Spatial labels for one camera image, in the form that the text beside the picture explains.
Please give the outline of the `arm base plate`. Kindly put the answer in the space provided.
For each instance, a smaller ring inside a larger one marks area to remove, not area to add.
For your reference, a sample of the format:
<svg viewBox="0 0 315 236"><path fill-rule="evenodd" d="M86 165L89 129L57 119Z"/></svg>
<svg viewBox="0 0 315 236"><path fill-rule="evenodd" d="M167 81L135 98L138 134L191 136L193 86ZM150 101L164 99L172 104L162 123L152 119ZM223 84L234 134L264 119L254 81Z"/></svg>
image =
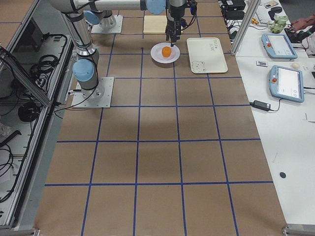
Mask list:
<svg viewBox="0 0 315 236"><path fill-rule="evenodd" d="M98 25L92 27L92 34L115 34L122 32L123 15L111 15L103 18Z"/></svg>
<svg viewBox="0 0 315 236"><path fill-rule="evenodd" d="M112 92L114 86L114 77L99 77L99 83L96 90L87 91L81 89L77 82L76 89L72 100L73 109L96 109L110 108Z"/></svg>

